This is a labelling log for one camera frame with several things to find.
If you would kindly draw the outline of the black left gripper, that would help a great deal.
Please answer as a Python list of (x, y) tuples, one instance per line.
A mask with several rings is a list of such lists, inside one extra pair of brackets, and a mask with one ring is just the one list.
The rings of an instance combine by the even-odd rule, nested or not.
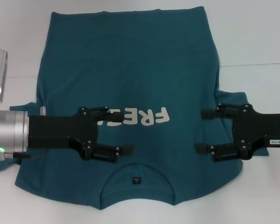
[(30, 116), (28, 148), (68, 148), (77, 151), (83, 160), (95, 159), (113, 163), (120, 156), (133, 154), (132, 145), (119, 147), (97, 144), (98, 121), (122, 121), (122, 112), (111, 112), (107, 106), (103, 106), (80, 107), (72, 116)]

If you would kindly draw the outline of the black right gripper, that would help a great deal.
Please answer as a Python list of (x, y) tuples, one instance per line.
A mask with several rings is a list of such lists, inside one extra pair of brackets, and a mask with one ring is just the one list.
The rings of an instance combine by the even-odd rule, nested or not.
[(210, 154), (213, 162), (235, 159), (249, 160), (258, 149), (280, 148), (280, 113), (262, 114), (252, 105), (219, 103), (215, 110), (201, 110), (202, 119), (233, 119), (233, 140), (229, 144), (195, 143), (195, 151)]

